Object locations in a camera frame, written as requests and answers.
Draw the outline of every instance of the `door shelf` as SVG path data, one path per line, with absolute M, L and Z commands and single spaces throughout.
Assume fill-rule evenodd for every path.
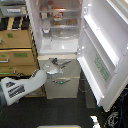
M 96 49 L 97 53 L 100 55 L 103 62 L 105 62 L 105 65 L 106 65 L 108 71 L 112 75 L 114 73 L 115 65 L 112 63 L 111 59 L 106 54 L 103 47 L 100 45 L 98 39 L 96 38 L 96 36 L 92 32 L 91 28 L 89 26 L 87 26 L 87 23 L 85 23 L 85 24 L 86 24 L 86 27 L 83 28 L 84 32 L 87 34 L 90 42 L 92 43 L 92 45 Z
M 99 85 L 97 84 L 95 77 L 91 71 L 91 69 L 89 68 L 89 65 L 86 63 L 84 58 L 78 58 L 78 61 L 80 63 L 80 66 L 83 69 L 83 72 L 89 82 L 89 85 L 92 89 L 92 92 L 94 93 L 94 96 L 96 98 L 97 101 L 97 105 L 100 106 L 100 101 L 102 98 L 104 98 L 104 95 L 101 91 L 101 89 L 99 88 Z
M 126 0 L 108 0 L 107 1 L 121 18 L 128 24 L 128 2 Z
M 100 28 L 96 26 L 96 24 L 94 23 L 94 21 L 92 20 L 90 16 L 84 16 L 84 19 L 87 21 L 88 25 L 90 26 L 96 38 L 98 39 L 100 45 L 103 47 L 103 49 L 107 53 L 111 62 L 116 67 L 119 62 L 119 56 L 117 56 L 117 54 L 115 53 L 114 49 L 112 48 L 110 44 L 110 41 L 106 39 L 106 37 L 101 32 Z

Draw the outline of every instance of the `glass shelf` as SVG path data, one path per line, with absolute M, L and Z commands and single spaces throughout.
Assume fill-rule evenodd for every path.
M 52 39 L 71 40 L 78 39 L 79 30 L 74 28 L 68 29 L 51 29 Z
M 77 16 L 64 15 L 62 20 L 77 19 L 77 18 L 78 18 Z M 45 19 L 54 20 L 54 17 L 53 16 L 48 16 Z
M 76 19 L 63 19 L 60 21 L 55 21 L 54 19 L 44 19 L 43 20 L 43 29 L 47 28 L 78 28 Z
M 78 12 L 81 11 L 79 8 L 70 8 L 70 9 L 52 9 L 52 10 L 40 10 L 40 13 L 45 12 Z

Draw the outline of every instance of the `crisper drawer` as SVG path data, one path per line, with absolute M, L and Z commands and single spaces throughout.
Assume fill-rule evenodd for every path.
M 31 48 L 29 30 L 0 31 L 0 49 Z
M 31 49 L 0 50 L 0 66 L 34 65 Z
M 25 16 L 27 15 L 27 10 L 25 5 L 13 5 L 13 6 L 0 6 L 3 16 L 15 17 L 15 16 Z
M 10 66 L 2 67 L 0 66 L 0 77 L 5 76 L 16 76 L 17 74 L 22 73 L 21 75 L 32 75 L 33 72 L 37 69 L 36 65 L 32 66 Z
M 64 67 L 64 74 L 61 77 L 65 78 L 71 78 L 71 77 L 79 77 L 80 76 L 80 65 L 78 61 L 76 60 L 76 55 L 44 55 L 44 56 L 38 56 L 39 66 L 40 69 L 43 69 L 46 62 L 49 60 L 49 58 L 57 58 L 56 64 L 54 64 L 56 67 L 61 68 Z
M 47 80 L 44 86 L 47 99 L 77 98 L 79 78 Z

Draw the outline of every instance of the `shelf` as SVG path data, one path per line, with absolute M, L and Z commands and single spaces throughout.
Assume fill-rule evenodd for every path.
M 114 49 L 111 47 L 110 42 L 105 38 L 105 36 L 100 31 L 100 28 L 96 26 L 94 21 L 90 16 L 84 16 L 85 20 L 89 24 L 90 28 L 92 29 L 93 33 L 95 34 L 96 38 L 98 39 L 99 43 L 107 53 L 108 57 L 110 58 L 111 62 L 116 67 L 119 62 L 119 57 L 116 55 Z
M 63 19 L 60 21 L 55 21 L 53 19 L 43 20 L 43 29 L 47 28 L 79 28 L 76 19 Z
M 40 10 L 39 12 L 78 12 L 81 11 L 79 9 L 79 1 L 78 0 L 53 0 L 53 6 L 51 9 L 48 9 L 47 0 L 39 1 L 40 2 Z
M 78 18 L 78 16 L 70 16 L 70 15 L 63 15 L 63 19 L 62 20 L 68 20 L 68 19 L 77 19 Z M 54 17 L 53 16 L 49 16 L 49 17 L 47 17 L 47 18 L 45 18 L 45 19 L 42 19 L 42 20 L 54 20 Z
M 53 39 L 62 40 L 72 40 L 78 39 L 79 30 L 78 29 L 52 29 L 51 36 Z
M 39 55 L 77 53 L 78 39 L 74 40 L 42 40 Z
M 89 82 L 89 85 L 94 93 L 94 96 L 97 101 L 97 105 L 100 105 L 100 101 L 102 98 L 104 98 L 104 95 L 103 95 L 101 89 L 99 88 L 97 81 L 95 80 L 95 76 L 93 75 L 91 69 L 89 68 L 90 65 L 88 65 L 88 63 L 86 62 L 86 60 L 83 57 L 78 58 L 78 61 L 81 65 L 83 72 Z
M 108 55 L 104 51 L 103 47 L 101 46 L 100 42 L 98 41 L 98 39 L 96 38 L 96 36 L 92 32 L 91 28 L 87 25 L 87 22 L 85 24 L 86 24 L 86 27 L 83 28 L 85 34 L 87 34 L 88 38 L 90 39 L 90 42 L 92 43 L 92 45 L 95 47 L 96 51 L 98 52 L 98 54 L 102 58 L 108 71 L 110 72 L 110 74 L 113 75 L 114 70 L 115 70 L 115 65 L 111 62 L 110 58 L 108 57 Z
M 70 8 L 70 9 L 52 9 L 52 10 L 40 10 L 40 13 L 45 12 L 78 12 L 81 11 L 79 8 Z
M 128 3 L 127 0 L 108 0 L 112 8 L 120 15 L 120 17 L 128 24 Z

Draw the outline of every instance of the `floor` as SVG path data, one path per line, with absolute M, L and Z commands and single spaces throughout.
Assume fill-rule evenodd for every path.
M 85 89 L 85 83 L 80 81 L 81 90 Z M 106 121 L 103 110 L 94 103 L 88 104 L 86 96 L 88 95 L 79 89 L 76 99 L 22 98 L 19 103 L 2 109 L 0 128 L 37 128 L 45 125 L 79 125 L 82 128 L 93 128 L 91 115 L 98 117 L 103 128 Z

